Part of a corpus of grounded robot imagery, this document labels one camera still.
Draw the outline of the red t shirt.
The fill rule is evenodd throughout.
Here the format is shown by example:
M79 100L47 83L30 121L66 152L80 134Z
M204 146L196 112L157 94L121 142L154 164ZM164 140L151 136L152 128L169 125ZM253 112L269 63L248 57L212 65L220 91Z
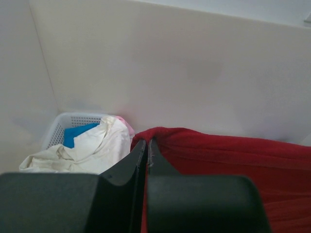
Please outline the red t shirt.
M259 189L273 232L310 232L309 146L164 127L136 134L131 145L153 138L161 154L182 174L249 177Z

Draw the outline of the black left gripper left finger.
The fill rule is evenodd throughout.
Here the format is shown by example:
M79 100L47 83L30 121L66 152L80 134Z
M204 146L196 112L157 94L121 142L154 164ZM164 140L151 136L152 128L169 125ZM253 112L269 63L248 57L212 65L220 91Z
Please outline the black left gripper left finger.
M3 233L138 233L141 230L147 145L107 171L5 173L0 177Z

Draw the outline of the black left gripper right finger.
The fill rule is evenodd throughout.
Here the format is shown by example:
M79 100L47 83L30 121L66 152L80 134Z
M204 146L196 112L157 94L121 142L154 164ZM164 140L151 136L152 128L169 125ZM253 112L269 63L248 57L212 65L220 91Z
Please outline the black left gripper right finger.
M182 175L148 145L147 230L150 233L269 233L255 184L235 175Z

